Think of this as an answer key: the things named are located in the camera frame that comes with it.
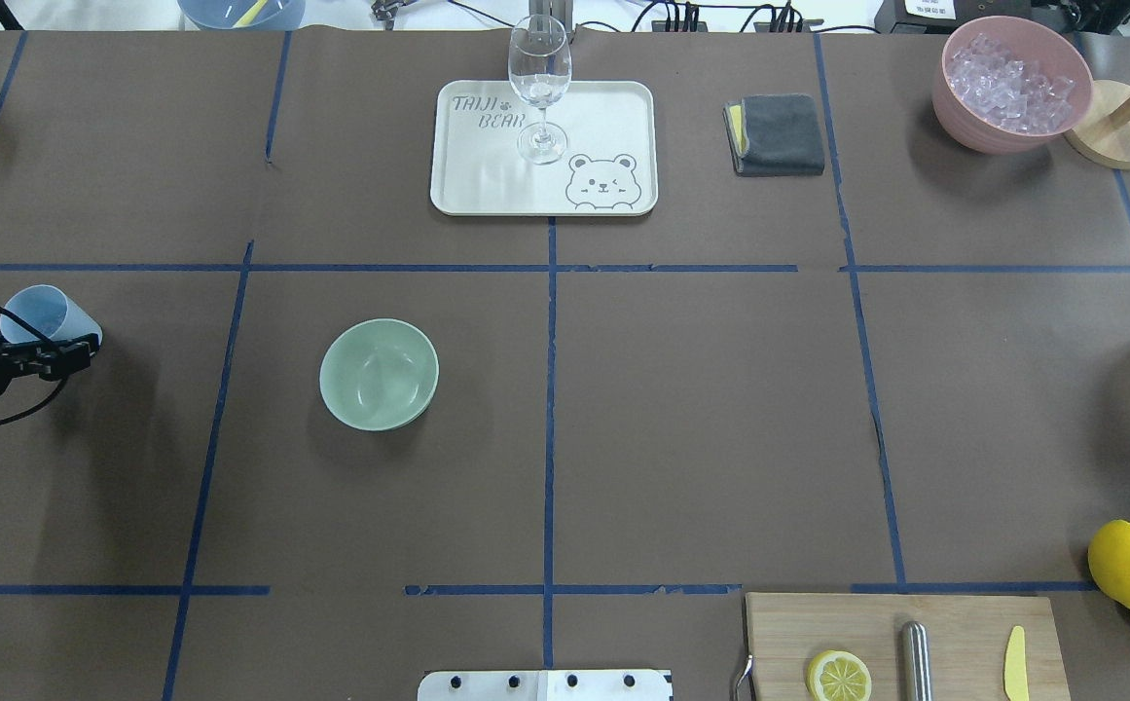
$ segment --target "bear cartoon print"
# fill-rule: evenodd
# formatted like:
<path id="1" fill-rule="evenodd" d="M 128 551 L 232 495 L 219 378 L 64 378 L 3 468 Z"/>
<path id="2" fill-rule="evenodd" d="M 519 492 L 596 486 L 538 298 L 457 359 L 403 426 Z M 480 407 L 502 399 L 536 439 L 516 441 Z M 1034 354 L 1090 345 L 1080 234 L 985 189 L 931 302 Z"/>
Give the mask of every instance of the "bear cartoon print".
<path id="1" fill-rule="evenodd" d="M 635 157 L 628 154 L 610 161 L 591 159 L 577 154 L 568 159 L 573 178 L 565 188 L 565 197 L 577 209 L 633 209 L 642 197 L 635 179 Z"/>

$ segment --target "folded towel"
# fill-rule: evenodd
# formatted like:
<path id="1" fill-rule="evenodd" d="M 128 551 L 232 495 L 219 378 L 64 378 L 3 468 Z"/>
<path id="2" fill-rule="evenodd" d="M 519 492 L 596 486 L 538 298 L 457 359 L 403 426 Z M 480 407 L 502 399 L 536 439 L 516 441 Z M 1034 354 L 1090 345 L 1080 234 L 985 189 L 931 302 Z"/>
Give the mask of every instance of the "folded towel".
<path id="1" fill-rule="evenodd" d="M 733 170 L 740 176 L 822 174 L 824 144 L 810 95 L 751 95 L 727 102 Z"/>

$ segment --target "white tray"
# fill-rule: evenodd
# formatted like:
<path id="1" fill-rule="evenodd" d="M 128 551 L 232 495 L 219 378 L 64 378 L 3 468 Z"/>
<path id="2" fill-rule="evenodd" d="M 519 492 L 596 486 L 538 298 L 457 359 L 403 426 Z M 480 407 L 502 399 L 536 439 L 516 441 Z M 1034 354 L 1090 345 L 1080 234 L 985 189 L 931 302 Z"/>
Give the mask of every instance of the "white tray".
<path id="1" fill-rule="evenodd" d="M 632 80 L 574 80 L 547 121 L 568 135 L 555 164 L 533 165 L 516 133 L 538 119 L 507 80 L 454 80 L 438 92 L 431 201 L 444 214 L 636 216 L 659 199 L 655 111 Z M 629 187 L 632 176 L 636 187 Z M 617 181 L 623 196 L 590 181 Z"/>
<path id="2" fill-rule="evenodd" d="M 418 701 L 672 701 L 659 669 L 522 669 L 431 673 Z"/>

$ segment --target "pink bowl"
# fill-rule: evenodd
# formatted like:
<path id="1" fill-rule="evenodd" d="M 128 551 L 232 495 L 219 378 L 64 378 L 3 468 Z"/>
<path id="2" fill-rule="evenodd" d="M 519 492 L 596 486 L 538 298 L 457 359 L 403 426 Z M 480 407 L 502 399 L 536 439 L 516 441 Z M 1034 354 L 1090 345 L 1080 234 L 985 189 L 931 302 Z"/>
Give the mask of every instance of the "pink bowl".
<path id="1" fill-rule="evenodd" d="M 971 44 L 971 40 L 982 32 L 1008 45 L 1016 59 L 1041 61 L 1041 72 L 1049 76 L 1050 80 L 1066 76 L 1076 81 L 1076 87 L 1067 98 L 1071 106 L 1070 116 L 1062 128 L 1053 133 L 1007 131 L 981 119 L 981 115 L 966 107 L 955 95 L 950 83 L 946 79 L 946 67 L 950 63 L 953 54 L 964 45 Z M 1076 52 L 1076 47 L 1069 41 L 1031 19 L 1003 17 L 1003 15 L 971 19 L 970 23 L 956 28 L 950 40 L 946 41 L 932 81 L 932 107 L 937 119 L 941 120 L 941 126 L 950 132 L 950 137 L 957 139 L 958 144 L 974 148 L 981 154 L 1017 154 L 1019 150 L 1028 150 L 1058 138 L 1059 135 L 1075 129 L 1076 124 L 1085 119 L 1092 102 L 1093 73 L 1088 70 L 1085 58 Z"/>

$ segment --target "wine glass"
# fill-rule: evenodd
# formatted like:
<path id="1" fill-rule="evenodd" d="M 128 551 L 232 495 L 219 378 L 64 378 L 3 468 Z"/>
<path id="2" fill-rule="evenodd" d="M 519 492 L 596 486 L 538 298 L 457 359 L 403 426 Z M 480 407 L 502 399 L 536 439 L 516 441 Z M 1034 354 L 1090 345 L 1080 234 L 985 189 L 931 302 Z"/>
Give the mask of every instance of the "wine glass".
<path id="1" fill-rule="evenodd" d="M 512 27 L 508 41 L 508 83 L 531 107 L 538 107 L 538 123 L 516 135 L 516 150 L 531 164 L 551 164 L 565 155 L 565 130 L 547 121 L 547 107 L 568 89 L 573 59 L 564 24 L 551 15 L 530 15 Z"/>

